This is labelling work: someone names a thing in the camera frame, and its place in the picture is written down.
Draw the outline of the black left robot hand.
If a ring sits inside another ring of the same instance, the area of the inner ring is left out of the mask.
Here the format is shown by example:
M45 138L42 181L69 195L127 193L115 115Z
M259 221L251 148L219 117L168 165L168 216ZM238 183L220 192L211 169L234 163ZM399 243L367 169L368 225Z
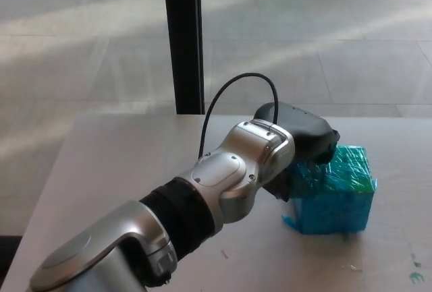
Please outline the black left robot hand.
M328 122L313 113L287 103L279 103L278 126L288 131L294 139L295 155L292 163L263 188L277 199L287 202L311 189L298 182L296 165L317 166L330 163L340 134Z

